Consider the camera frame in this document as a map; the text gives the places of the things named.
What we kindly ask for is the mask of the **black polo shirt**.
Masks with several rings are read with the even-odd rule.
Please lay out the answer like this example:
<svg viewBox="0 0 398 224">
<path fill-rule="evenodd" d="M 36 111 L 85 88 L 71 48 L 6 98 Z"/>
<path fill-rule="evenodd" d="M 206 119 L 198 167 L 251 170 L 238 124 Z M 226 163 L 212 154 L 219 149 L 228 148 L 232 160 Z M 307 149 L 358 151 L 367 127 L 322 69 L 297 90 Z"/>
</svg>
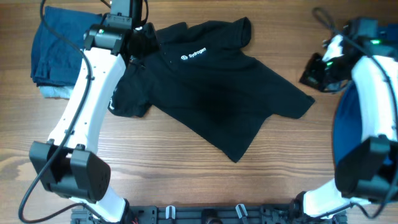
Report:
<svg viewBox="0 0 398 224">
<path fill-rule="evenodd" d="M 159 50 L 128 65 L 109 101 L 116 116 L 155 106 L 238 162 L 264 121 L 301 118 L 314 99 L 243 53 L 251 22 L 180 22 L 155 30 Z"/>
</svg>

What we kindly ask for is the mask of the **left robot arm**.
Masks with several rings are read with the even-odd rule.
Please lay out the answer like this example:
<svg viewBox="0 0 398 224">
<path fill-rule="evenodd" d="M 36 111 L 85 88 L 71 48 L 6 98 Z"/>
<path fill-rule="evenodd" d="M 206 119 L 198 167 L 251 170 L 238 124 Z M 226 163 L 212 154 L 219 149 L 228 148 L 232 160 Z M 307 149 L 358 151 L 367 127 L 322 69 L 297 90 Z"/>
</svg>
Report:
<svg viewBox="0 0 398 224">
<path fill-rule="evenodd" d="M 46 142 L 33 142 L 29 157 L 37 177 L 32 186 L 70 199 L 95 223 L 132 223 L 129 202 L 110 186 L 110 166 L 97 156 L 109 100 L 129 62 L 140 56 L 147 22 L 146 1 L 113 1 L 101 23 L 84 34 L 81 68 L 60 121 Z"/>
</svg>

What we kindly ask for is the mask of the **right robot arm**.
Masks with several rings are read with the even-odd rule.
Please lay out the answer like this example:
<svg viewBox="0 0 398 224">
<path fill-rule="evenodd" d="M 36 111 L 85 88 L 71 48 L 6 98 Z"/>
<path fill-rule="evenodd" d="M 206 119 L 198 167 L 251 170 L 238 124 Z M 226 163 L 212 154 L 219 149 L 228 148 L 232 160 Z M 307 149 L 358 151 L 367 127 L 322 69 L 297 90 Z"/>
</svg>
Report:
<svg viewBox="0 0 398 224">
<path fill-rule="evenodd" d="M 341 30 L 330 16 L 319 22 L 331 38 L 300 81 L 343 97 L 333 123 L 335 176 L 297 201 L 300 216 L 312 221 L 397 201 L 397 42 L 380 34 L 375 19 L 358 17 Z"/>
</svg>

